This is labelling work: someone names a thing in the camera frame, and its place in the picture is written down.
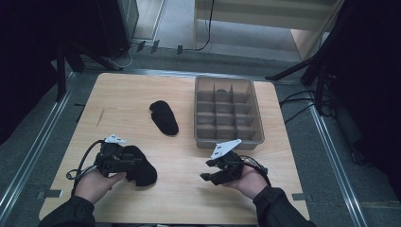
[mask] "black jacket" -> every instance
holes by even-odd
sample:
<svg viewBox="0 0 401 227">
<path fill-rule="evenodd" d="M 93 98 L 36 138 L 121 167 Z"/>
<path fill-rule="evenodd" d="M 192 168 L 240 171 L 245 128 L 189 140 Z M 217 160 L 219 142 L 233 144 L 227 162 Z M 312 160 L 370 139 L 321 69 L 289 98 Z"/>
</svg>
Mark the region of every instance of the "black jacket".
<svg viewBox="0 0 401 227">
<path fill-rule="evenodd" d="M 254 199 L 260 226 L 269 227 L 316 227 L 306 220 L 289 203 L 281 188 L 265 187 Z M 95 227 L 95 207 L 87 200 L 72 197 L 46 216 L 39 227 Z"/>
</svg>

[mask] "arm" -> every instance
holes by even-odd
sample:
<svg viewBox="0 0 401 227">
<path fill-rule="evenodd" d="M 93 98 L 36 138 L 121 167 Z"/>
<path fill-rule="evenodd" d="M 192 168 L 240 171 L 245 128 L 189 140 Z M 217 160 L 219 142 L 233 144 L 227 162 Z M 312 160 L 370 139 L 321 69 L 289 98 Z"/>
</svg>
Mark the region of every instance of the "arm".
<svg viewBox="0 0 401 227">
<path fill-rule="evenodd" d="M 315 227 L 289 203 L 281 188 L 268 186 L 265 179 L 252 167 L 244 166 L 238 181 L 225 183 L 253 200 L 260 226 Z"/>
<path fill-rule="evenodd" d="M 94 204 L 125 176 L 126 173 L 118 173 L 106 178 L 98 169 L 86 174 L 79 181 L 75 195 L 44 217 L 39 226 L 95 226 L 92 214 L 95 210 Z"/>
</svg>

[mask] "organizer tray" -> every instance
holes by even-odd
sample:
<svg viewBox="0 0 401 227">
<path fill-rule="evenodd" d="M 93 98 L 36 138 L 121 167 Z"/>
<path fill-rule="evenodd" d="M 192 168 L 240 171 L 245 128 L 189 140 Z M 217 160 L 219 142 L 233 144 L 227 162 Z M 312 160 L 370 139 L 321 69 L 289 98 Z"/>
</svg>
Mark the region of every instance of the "organizer tray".
<svg viewBox="0 0 401 227">
<path fill-rule="evenodd" d="M 197 77 L 195 139 L 198 148 L 241 139 L 235 149 L 255 149 L 265 137 L 253 82 L 249 79 Z"/>
</svg>

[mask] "table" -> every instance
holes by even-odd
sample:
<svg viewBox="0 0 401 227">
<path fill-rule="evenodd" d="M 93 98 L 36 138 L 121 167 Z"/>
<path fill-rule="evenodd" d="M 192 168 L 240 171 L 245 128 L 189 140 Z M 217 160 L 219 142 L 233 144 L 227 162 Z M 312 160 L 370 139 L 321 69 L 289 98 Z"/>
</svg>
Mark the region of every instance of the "table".
<svg viewBox="0 0 401 227">
<path fill-rule="evenodd" d="M 289 201 L 309 218 L 275 89 L 269 82 L 254 82 L 265 141 L 255 150 L 238 150 L 269 169 L 273 186 L 282 187 Z M 140 148 L 158 172 L 155 185 L 135 187 L 126 180 L 96 204 L 97 222 L 175 224 L 256 224 L 255 207 L 238 191 L 205 182 L 212 150 L 198 149 L 194 138 L 195 79 L 167 76 L 101 74 L 89 97 L 51 189 L 63 191 L 60 198 L 46 198 L 40 219 L 66 202 L 73 182 L 65 173 L 77 168 L 86 149 L 98 139 L 115 133 L 127 145 Z M 151 119 L 149 106 L 166 101 L 180 127 L 176 136 L 162 134 Z M 84 167 L 99 151 L 94 147 Z"/>
<path fill-rule="evenodd" d="M 301 59 L 305 60 L 319 45 L 324 32 L 334 25 L 343 2 L 344 0 L 218 0 L 214 5 L 212 20 L 290 28 Z M 197 20 L 209 20 L 211 6 L 212 0 L 195 1 L 194 49 L 197 48 Z"/>
</svg>

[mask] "sleeve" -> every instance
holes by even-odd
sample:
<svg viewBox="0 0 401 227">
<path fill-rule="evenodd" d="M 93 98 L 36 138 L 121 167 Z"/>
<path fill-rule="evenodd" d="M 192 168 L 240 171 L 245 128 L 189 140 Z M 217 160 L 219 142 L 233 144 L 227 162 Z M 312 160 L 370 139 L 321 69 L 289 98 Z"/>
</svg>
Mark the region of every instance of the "sleeve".
<svg viewBox="0 0 401 227">
<path fill-rule="evenodd" d="M 44 217 L 39 227 L 95 227 L 94 210 L 94 205 L 89 201 L 74 196 Z"/>
<path fill-rule="evenodd" d="M 257 220 L 260 226 L 269 227 L 316 227 L 306 220 L 289 203 L 281 188 L 265 187 L 254 199 Z"/>
</svg>

